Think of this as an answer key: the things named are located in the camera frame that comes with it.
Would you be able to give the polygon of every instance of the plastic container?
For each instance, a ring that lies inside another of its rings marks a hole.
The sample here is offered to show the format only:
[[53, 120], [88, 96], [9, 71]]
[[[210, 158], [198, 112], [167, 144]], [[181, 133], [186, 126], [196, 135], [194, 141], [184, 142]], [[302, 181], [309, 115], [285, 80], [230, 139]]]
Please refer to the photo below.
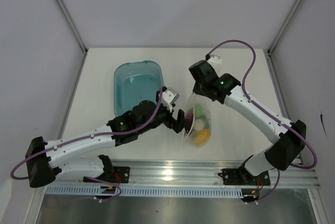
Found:
[[161, 67], [153, 61], [125, 63], [114, 73], [114, 113], [120, 116], [143, 100], [156, 103], [164, 86]]
[[183, 141], [187, 139], [198, 147], [207, 143], [211, 135], [211, 113], [206, 100], [193, 93], [186, 104]]

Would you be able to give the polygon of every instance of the cable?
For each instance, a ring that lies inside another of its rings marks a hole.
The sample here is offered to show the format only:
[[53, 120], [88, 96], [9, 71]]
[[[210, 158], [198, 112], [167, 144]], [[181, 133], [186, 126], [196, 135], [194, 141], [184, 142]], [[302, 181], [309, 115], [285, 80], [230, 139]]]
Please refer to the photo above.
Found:
[[[157, 105], [156, 105], [156, 108], [155, 110], [153, 111], [151, 117], [147, 120], [147, 122], [145, 122], [143, 125], [141, 125], [140, 127], [136, 128], [136, 129], [133, 129], [133, 130], [130, 130], [130, 131], [124, 131], [124, 132], [99, 132], [99, 133], [96, 133], [94, 134], [94, 136], [102, 136], [102, 135], [118, 135], [118, 136], [122, 136], [122, 135], [128, 135], [128, 134], [132, 134], [132, 133], [135, 133], [139, 130], [142, 130], [144, 127], [146, 127], [148, 124], [151, 123], [151, 121], [154, 119], [154, 117], [156, 116], [158, 110], [159, 110], [159, 107], [162, 103], [162, 95], [163, 95], [163, 88], [160, 87], [159, 89], [159, 99], [158, 99], [158, 102], [157, 102]], [[80, 140], [84, 140], [84, 139], [88, 139], [88, 138], [91, 138], [91, 135], [86, 135], [86, 136], [83, 136], [83, 137], [79, 137], [79, 138], [75, 138], [75, 139], [72, 139], [68, 142], [64, 142], [64, 143], [61, 143], [59, 144], [57, 147], [63, 147], [65, 145], [68, 145], [68, 144], [72, 144], [74, 142], [77, 142], [77, 141], [80, 141]], [[22, 166], [23, 164], [25, 164], [27, 161], [39, 156], [39, 155], [42, 155], [44, 153], [47, 153], [49, 151], [52, 151], [54, 150], [54, 147], [50, 147], [50, 148], [47, 148], [45, 150], [42, 150], [42, 151], [39, 151], [29, 157], [27, 157], [26, 159], [22, 160], [20, 163], [18, 163], [10, 172], [10, 177], [14, 180], [19, 180], [19, 181], [22, 181], [22, 180], [27, 180], [29, 179], [29, 177], [17, 177], [14, 175], [15, 171], [20, 167]]]
[[99, 203], [102, 203], [102, 202], [106, 202], [106, 201], [109, 201], [111, 199], [114, 199], [116, 197], [119, 197], [122, 193], [122, 189], [119, 185], [116, 185], [114, 183], [111, 183], [111, 182], [107, 182], [107, 181], [102, 181], [102, 180], [99, 180], [97, 178], [92, 178], [92, 177], [87, 177], [89, 178], [90, 180], [93, 180], [95, 182], [98, 182], [98, 183], [102, 183], [102, 184], [106, 184], [106, 185], [110, 185], [110, 186], [113, 186], [115, 188], [117, 188], [119, 190], [119, 192], [116, 194], [116, 195], [113, 195], [113, 196], [109, 196], [108, 198], [106, 199], [98, 199], [97, 197], [91, 197], [91, 196], [84, 196], [84, 197], [80, 197], [80, 198], [77, 198], [77, 199], [74, 199], [74, 200], [71, 200], [71, 201], [67, 201], [65, 202], [64, 204], [58, 204], [56, 206], [48, 206], [46, 205], [47, 208], [49, 209], [54, 209], [54, 208], [58, 208], [58, 207], [63, 207], [63, 206], [67, 206], [67, 205], [70, 205], [70, 204], [73, 204], [73, 203], [76, 203], [77, 201], [80, 201], [80, 200], [84, 200], [84, 199], [98, 199], [99, 200]]
[[269, 116], [270, 118], [272, 118], [274, 121], [276, 121], [278, 124], [284, 126], [287, 130], [291, 131], [293, 134], [295, 134], [301, 141], [302, 143], [304, 143], [307, 148], [310, 150], [310, 152], [313, 155], [313, 164], [310, 166], [302, 166], [302, 165], [296, 165], [296, 164], [291, 164], [291, 166], [296, 167], [296, 168], [300, 168], [300, 169], [312, 169], [314, 168], [317, 163], [318, 163], [318, 158], [316, 155], [316, 152], [314, 151], [314, 149], [312, 148], [312, 146], [307, 142], [307, 140], [301, 136], [296, 130], [292, 129], [290, 126], [288, 126], [287, 124], [283, 124], [279, 119], [277, 119], [276, 117], [274, 117], [273, 115], [271, 115], [266, 109], [264, 109], [261, 105], [259, 105], [257, 102], [255, 102], [254, 100], [250, 99], [250, 95], [248, 94], [246, 88], [245, 88], [245, 81], [247, 79], [248, 74], [250, 73], [251, 69], [253, 68], [255, 61], [256, 61], [256, 52], [254, 50], [254, 48], [249, 45], [248, 43], [241, 41], [241, 40], [228, 40], [228, 41], [224, 41], [220, 44], [218, 44], [217, 46], [215, 46], [209, 53], [208, 55], [212, 54], [217, 48], [219, 48], [220, 46], [222, 46], [223, 44], [229, 43], [229, 42], [238, 42], [241, 44], [244, 44], [245, 46], [247, 46], [251, 51], [252, 51], [252, 55], [253, 55], [253, 59], [252, 59], [252, 63], [249, 66], [247, 72], [245, 73], [243, 80], [242, 80], [242, 90], [244, 95], [247, 97], [247, 99], [253, 104], [255, 105], [260, 111], [262, 111], [263, 113], [265, 113], [267, 116]]
[[110, 186], [113, 186], [113, 187], [119, 189], [119, 192], [118, 192], [116, 195], [110, 196], [110, 197], [107, 198], [107, 199], [100, 199], [99, 202], [109, 201], [109, 200], [111, 200], [111, 199], [114, 199], [114, 198], [120, 196], [121, 193], [122, 193], [122, 189], [121, 189], [121, 187], [118, 186], [117, 184], [114, 184], [114, 183], [111, 183], [111, 182], [107, 182], [107, 181], [102, 181], [102, 180], [99, 180], [99, 179], [97, 179], [97, 178], [92, 178], [92, 177], [87, 177], [87, 178], [89, 178], [90, 180], [93, 180], [93, 181], [95, 181], [95, 182], [103, 183], [103, 184], [107, 184], [107, 185], [110, 185]]
[[279, 180], [280, 180], [280, 178], [281, 178], [281, 172], [280, 172], [280, 170], [277, 169], [277, 171], [278, 171], [278, 178], [277, 178], [276, 183], [275, 183], [274, 186], [272, 187], [271, 191], [270, 191], [267, 195], [264, 195], [262, 198], [258, 199], [257, 201], [261, 201], [261, 200], [267, 198], [270, 194], [272, 194], [273, 191], [276, 190], [276, 188], [277, 188], [277, 186], [278, 186], [278, 184], [279, 184]]
[[258, 191], [260, 191], [260, 190], [262, 190], [263, 187], [264, 187], [263, 182], [262, 182], [262, 180], [261, 180], [260, 178], [257, 178], [257, 185], [258, 185], [258, 183], [260, 183], [261, 186], [262, 186], [260, 189], [258, 188]]

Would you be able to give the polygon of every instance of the white table surface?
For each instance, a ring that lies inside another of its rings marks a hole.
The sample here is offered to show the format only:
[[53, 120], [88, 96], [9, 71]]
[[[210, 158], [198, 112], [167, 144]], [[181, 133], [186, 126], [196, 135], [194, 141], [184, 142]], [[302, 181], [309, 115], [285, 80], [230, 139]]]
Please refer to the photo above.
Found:
[[[192, 93], [194, 80], [188, 70], [193, 63], [204, 58], [210, 49], [184, 48], [91, 48], [75, 93], [66, 123], [64, 138], [93, 130], [115, 117], [113, 79], [115, 70], [123, 63], [152, 60], [162, 69], [164, 85], [174, 88], [180, 97], [176, 112], [184, 109]], [[223, 73], [230, 73], [238, 80], [252, 61], [249, 49], [218, 49], [223, 59]], [[263, 50], [256, 50], [257, 59], [247, 79], [247, 89], [264, 105], [280, 113], [274, 87], [266, 65]], [[95, 150], [83, 155], [95, 157], [108, 155], [111, 159], [132, 160], [192, 160], [192, 161], [242, 161], [270, 146], [266, 137], [249, 121], [234, 110], [211, 102], [212, 134], [208, 143], [195, 147], [182, 142], [165, 126], [150, 130], [138, 140], [117, 148]]]

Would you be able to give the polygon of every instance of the clear plastic bag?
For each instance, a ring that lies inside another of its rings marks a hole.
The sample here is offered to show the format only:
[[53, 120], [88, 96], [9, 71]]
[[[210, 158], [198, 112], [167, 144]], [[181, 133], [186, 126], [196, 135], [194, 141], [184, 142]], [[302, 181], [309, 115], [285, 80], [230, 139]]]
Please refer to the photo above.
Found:
[[193, 93], [186, 104], [183, 140], [196, 146], [208, 142], [211, 134], [211, 114], [206, 98]]

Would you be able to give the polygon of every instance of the green object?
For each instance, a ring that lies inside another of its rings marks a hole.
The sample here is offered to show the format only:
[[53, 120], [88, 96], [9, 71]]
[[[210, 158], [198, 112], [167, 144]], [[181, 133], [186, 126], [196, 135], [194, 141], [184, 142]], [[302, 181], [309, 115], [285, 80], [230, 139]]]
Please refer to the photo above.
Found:
[[195, 104], [194, 116], [198, 118], [198, 117], [201, 117], [203, 114], [204, 114], [204, 107], [201, 104]]

